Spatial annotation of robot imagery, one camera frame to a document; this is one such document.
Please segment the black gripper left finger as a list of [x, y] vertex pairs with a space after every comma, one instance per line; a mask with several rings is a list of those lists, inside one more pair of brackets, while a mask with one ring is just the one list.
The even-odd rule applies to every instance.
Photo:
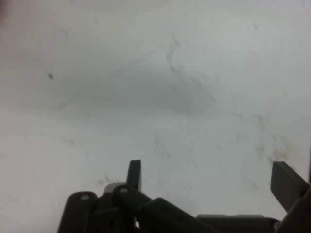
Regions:
[[77, 192], [67, 199], [60, 233], [207, 233], [198, 219], [162, 198], [141, 192], [141, 161], [129, 163], [127, 179], [98, 197]]

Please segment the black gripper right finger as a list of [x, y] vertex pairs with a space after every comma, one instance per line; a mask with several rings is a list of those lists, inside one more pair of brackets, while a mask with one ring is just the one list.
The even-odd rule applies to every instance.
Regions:
[[286, 162], [274, 161], [270, 189], [286, 211], [277, 224], [276, 233], [309, 233], [311, 231], [311, 185]]

